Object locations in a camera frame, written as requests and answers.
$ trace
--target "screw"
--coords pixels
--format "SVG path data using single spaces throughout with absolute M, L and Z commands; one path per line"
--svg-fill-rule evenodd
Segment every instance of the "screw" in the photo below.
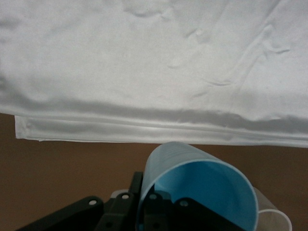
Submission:
M 182 206 L 182 207 L 187 207 L 187 206 L 188 206 L 188 202 L 182 200 L 182 201 L 180 201 L 180 206 Z
M 95 205 L 96 203 L 97 203 L 96 200 L 91 200 L 91 201 L 89 201 L 89 205 Z
M 129 199 L 129 195 L 124 194 L 124 195 L 122 196 L 122 199 L 124 199 L 124 200 Z
M 157 196 L 156 196 L 155 194 L 151 194 L 151 195 L 149 196 L 149 198 L 150 198 L 151 200 L 155 200 L 155 199 L 157 198 Z

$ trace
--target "white sheet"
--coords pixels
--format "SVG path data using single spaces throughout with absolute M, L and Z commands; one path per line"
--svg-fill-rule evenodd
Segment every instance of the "white sheet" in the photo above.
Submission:
M 306 0 L 3 0 L 17 138 L 308 147 Z

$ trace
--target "brown background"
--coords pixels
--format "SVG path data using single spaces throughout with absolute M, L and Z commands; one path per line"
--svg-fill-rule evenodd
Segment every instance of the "brown background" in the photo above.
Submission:
M 0 231 L 13 231 L 83 197 L 129 187 L 158 144 L 15 139 L 0 114 Z M 241 170 L 292 221 L 308 230 L 308 149 L 195 145 Z

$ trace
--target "blue cup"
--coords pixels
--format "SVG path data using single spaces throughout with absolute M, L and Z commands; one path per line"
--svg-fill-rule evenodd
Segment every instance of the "blue cup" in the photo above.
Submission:
M 151 153 L 139 209 L 153 185 L 156 191 L 168 192 L 172 202 L 190 197 L 246 231 L 257 228 L 257 197 L 246 176 L 190 145 L 169 142 Z

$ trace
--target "black bracket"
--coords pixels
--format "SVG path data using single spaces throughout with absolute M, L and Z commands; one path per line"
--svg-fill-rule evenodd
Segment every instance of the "black bracket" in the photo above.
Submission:
M 86 197 L 17 231 L 135 231 L 143 173 L 135 172 L 128 192 L 107 203 Z M 245 231 L 191 198 L 172 203 L 151 188 L 141 210 L 143 231 Z

